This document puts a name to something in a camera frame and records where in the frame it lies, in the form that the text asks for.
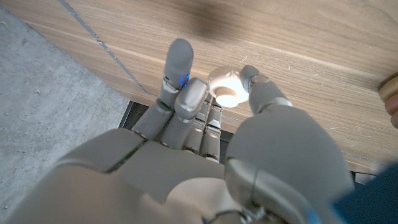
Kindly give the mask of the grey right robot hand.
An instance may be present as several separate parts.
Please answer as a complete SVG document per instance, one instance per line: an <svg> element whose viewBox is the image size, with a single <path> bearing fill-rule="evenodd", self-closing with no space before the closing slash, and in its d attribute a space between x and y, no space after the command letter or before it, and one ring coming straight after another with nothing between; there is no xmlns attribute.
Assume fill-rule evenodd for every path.
<svg viewBox="0 0 398 224"><path fill-rule="evenodd" d="M236 77L252 116L220 156L230 86L190 78L192 46L167 53L158 99L132 129L112 129L60 158L8 223L342 223L332 204L354 189L331 136L255 67Z"/></svg>

